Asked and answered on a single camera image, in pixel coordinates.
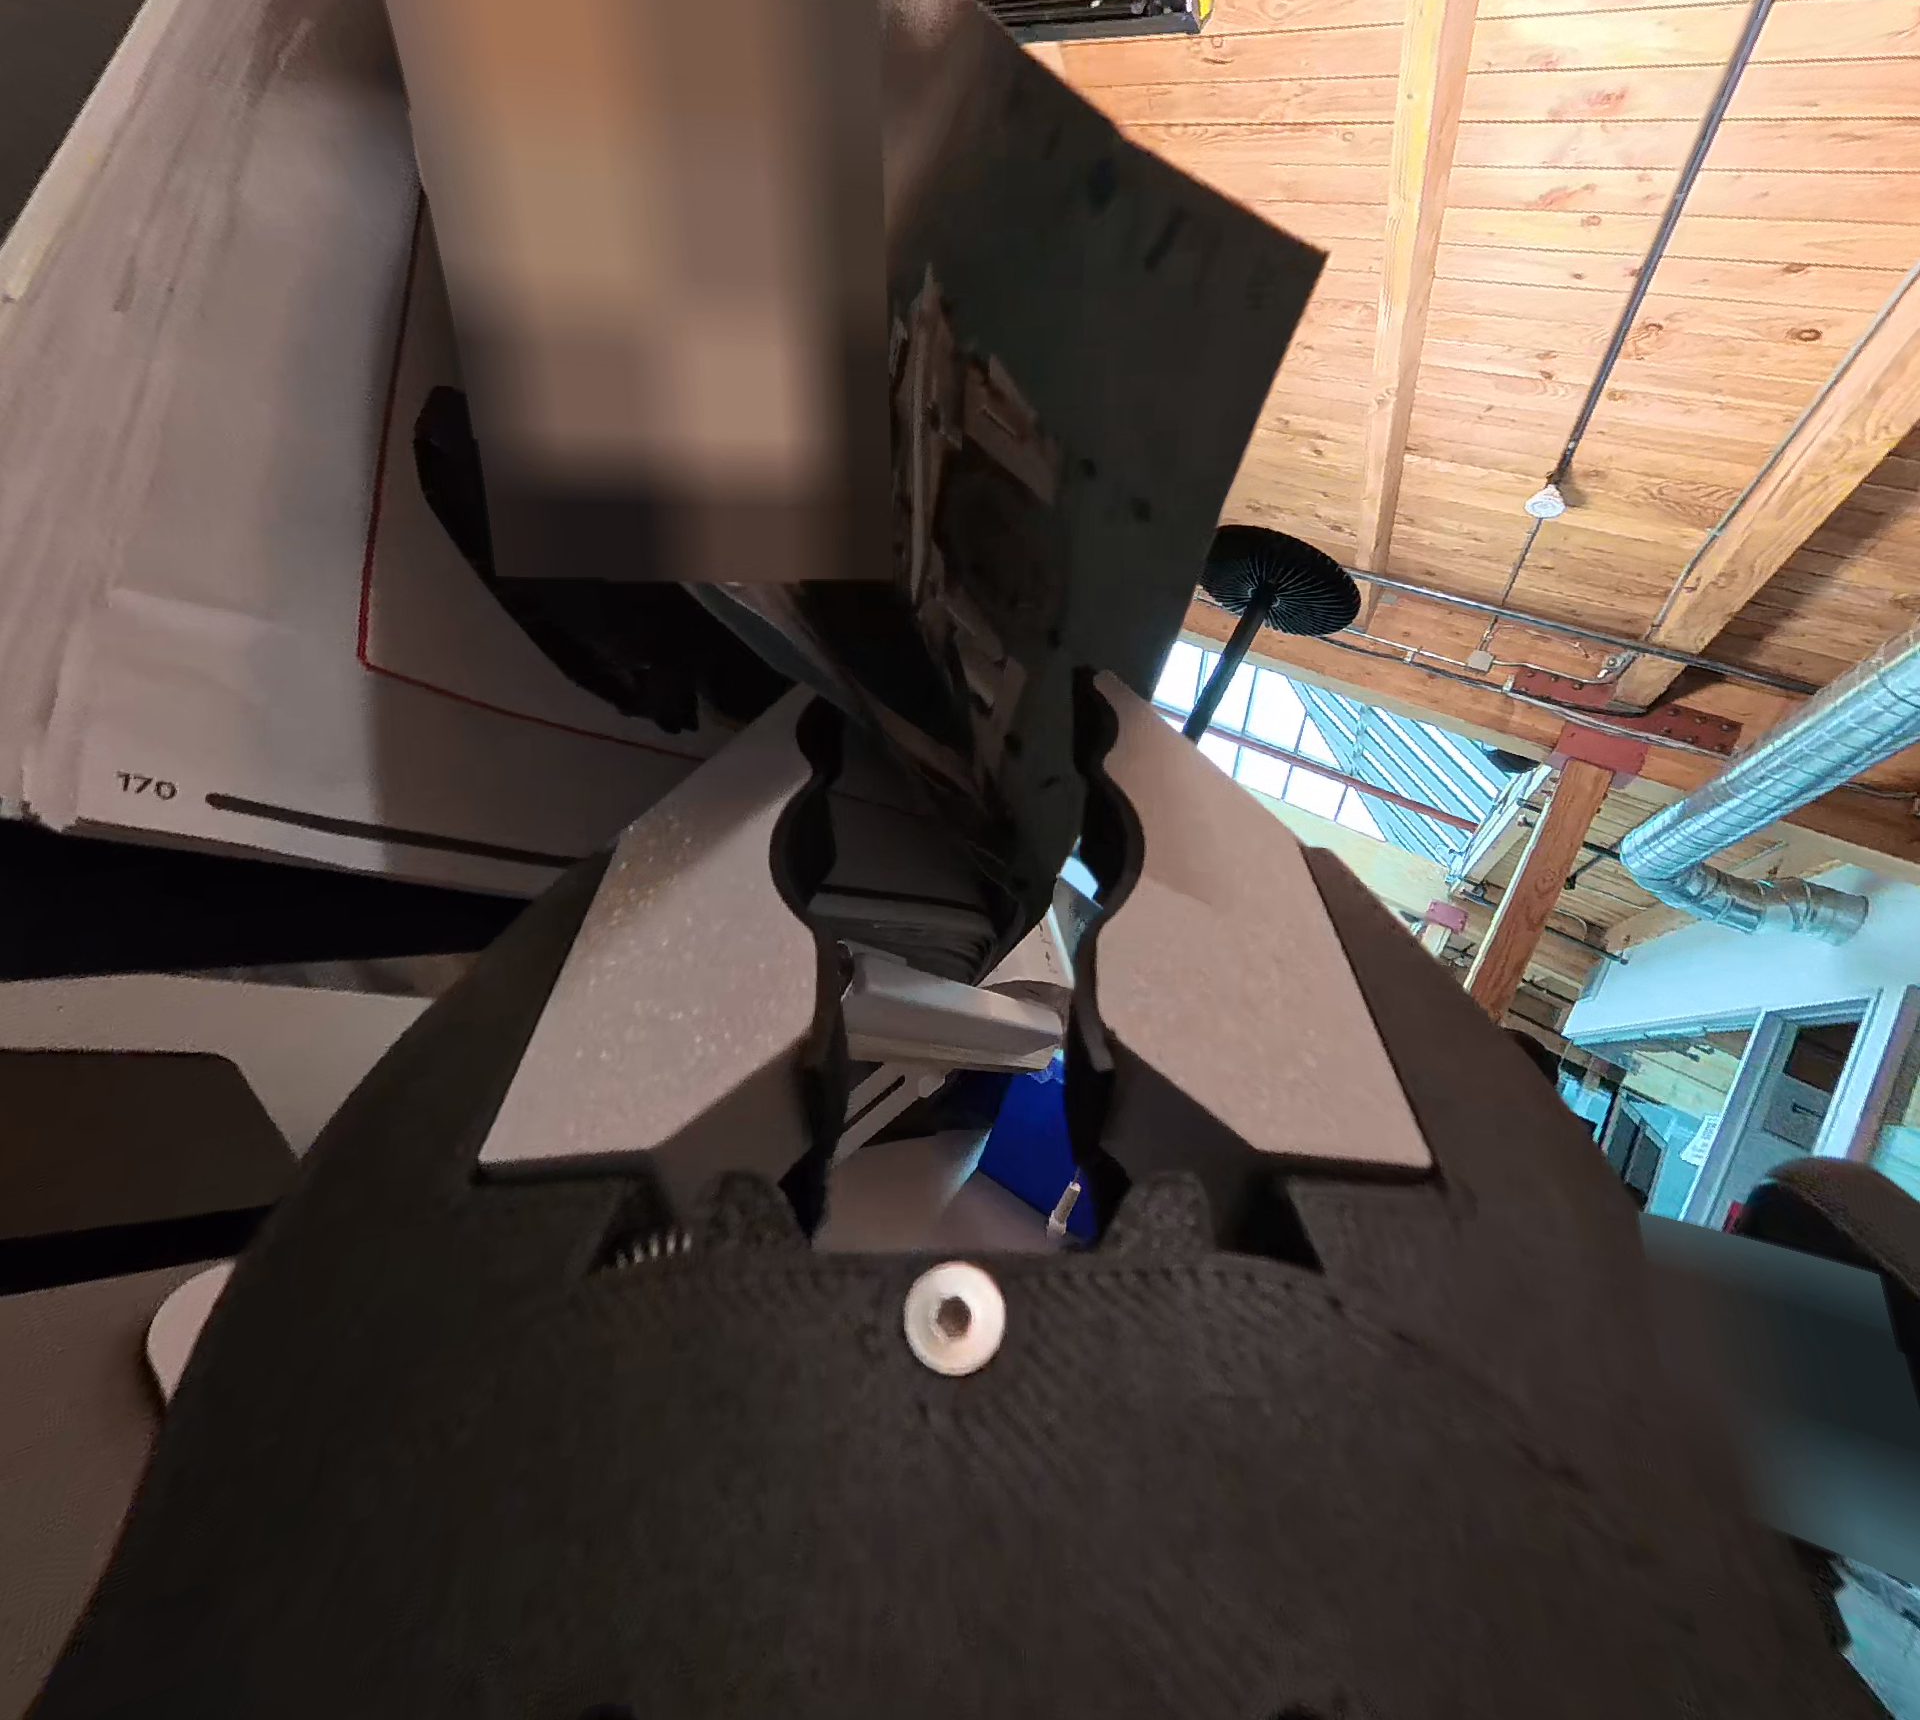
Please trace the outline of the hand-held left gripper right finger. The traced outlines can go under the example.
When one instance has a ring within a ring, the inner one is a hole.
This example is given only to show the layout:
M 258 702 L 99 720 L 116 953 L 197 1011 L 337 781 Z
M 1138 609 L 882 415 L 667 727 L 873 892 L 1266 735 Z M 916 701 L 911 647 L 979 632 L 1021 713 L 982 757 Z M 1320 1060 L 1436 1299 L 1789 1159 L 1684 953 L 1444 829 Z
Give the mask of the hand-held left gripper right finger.
M 1296 1180 L 1429 1185 L 1433 1152 L 1293 830 L 1108 673 L 1072 679 L 1096 913 L 1072 957 L 1069 1146 L 1107 1238 L 1197 1182 L 1225 1249 L 1309 1249 Z

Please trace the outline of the blue plastic bin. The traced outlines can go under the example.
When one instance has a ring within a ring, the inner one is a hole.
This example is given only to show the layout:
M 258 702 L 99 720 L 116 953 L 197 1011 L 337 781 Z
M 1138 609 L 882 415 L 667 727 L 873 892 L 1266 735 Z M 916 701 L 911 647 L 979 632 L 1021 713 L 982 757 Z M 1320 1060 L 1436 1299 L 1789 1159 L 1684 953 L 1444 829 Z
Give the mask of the blue plastic bin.
M 1069 1201 L 1063 1231 L 1074 1242 L 1096 1238 L 1092 1192 L 1069 1135 L 1063 1056 L 1008 1077 L 977 1173 L 1048 1222 Z

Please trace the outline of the silver air duct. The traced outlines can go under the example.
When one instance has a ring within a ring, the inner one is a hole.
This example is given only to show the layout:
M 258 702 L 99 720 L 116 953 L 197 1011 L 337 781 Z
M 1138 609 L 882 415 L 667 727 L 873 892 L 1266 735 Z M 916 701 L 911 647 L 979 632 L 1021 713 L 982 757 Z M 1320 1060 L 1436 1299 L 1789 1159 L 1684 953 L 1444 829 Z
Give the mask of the silver air duct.
M 1725 773 L 1627 833 L 1623 870 L 1667 907 L 1743 937 L 1794 935 L 1845 944 L 1864 896 L 1803 876 L 1741 879 L 1712 858 L 1813 801 L 1852 784 L 1918 741 L 1918 630 L 1828 682 Z

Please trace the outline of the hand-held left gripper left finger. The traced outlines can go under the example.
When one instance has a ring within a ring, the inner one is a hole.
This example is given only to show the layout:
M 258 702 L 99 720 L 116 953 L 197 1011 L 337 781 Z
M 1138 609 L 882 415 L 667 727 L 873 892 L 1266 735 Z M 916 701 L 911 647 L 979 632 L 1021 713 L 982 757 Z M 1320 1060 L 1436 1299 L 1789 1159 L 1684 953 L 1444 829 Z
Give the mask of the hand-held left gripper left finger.
M 479 1151 L 485 1180 L 633 1180 L 687 1225 L 711 1182 L 822 1220 L 851 1101 L 834 860 L 844 720 L 791 692 L 617 840 Z

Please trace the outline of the instruction book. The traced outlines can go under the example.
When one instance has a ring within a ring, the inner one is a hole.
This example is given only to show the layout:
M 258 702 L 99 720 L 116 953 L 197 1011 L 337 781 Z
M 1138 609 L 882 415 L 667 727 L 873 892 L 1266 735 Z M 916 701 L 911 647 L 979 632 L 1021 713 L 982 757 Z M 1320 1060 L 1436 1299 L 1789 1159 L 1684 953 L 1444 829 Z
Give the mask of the instruction book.
M 957 980 L 1326 269 L 980 0 L 147 0 L 5 245 L 5 802 L 542 892 L 773 704 Z

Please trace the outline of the black steel pole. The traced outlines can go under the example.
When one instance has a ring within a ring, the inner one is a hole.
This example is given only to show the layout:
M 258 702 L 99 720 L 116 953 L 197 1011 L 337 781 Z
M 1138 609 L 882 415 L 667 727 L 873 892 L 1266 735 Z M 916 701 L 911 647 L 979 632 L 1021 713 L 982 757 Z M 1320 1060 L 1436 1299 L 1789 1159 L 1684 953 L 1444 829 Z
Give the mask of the black steel pole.
M 1216 530 L 1198 590 L 1232 615 L 1232 635 L 1218 655 L 1180 729 L 1198 745 L 1218 714 L 1232 680 L 1262 630 L 1326 639 L 1352 629 L 1362 594 L 1357 580 L 1307 541 L 1253 525 Z

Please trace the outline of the white book stand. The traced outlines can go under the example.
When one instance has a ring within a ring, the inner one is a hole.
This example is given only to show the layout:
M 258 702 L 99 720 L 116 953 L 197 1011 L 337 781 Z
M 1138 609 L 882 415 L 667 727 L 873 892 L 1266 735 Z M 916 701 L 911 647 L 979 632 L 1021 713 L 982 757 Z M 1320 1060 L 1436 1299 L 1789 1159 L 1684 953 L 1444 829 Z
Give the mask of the white book stand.
M 1052 920 L 985 984 L 926 973 L 871 946 L 847 946 L 841 1006 L 848 1055 L 871 1073 L 848 1092 L 834 1155 L 852 1157 L 954 1075 L 1037 1073 L 1063 1049 L 1072 973 Z

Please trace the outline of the wooden post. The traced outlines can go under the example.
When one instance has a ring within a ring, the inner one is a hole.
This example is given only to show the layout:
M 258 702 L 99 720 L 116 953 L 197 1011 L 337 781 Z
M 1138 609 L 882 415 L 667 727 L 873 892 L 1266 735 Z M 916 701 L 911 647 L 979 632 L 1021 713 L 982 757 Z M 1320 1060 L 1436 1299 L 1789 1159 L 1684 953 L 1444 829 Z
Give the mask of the wooden post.
M 1505 692 L 1549 716 L 1544 760 L 1509 788 L 1461 858 L 1456 889 L 1471 922 L 1462 982 L 1494 1023 L 1554 1023 L 1611 963 L 1607 926 L 1640 910 L 1627 891 L 1620 840 L 1652 810 L 1649 781 L 1673 760 L 1694 784 L 1745 745 L 1741 720 L 1689 694 L 1652 704 L 1620 701 L 1611 679 L 1572 679 L 1521 667 Z

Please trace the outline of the black office chair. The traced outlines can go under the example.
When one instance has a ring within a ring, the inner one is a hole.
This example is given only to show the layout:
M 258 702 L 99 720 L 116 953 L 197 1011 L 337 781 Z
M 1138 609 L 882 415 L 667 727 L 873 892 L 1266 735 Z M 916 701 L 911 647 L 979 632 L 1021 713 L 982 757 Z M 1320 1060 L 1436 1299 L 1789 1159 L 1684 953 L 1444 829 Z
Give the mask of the black office chair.
M 1918 1297 L 1918 1201 L 1864 1163 L 1807 1157 L 1776 1167 L 1743 1202 L 1735 1233 Z

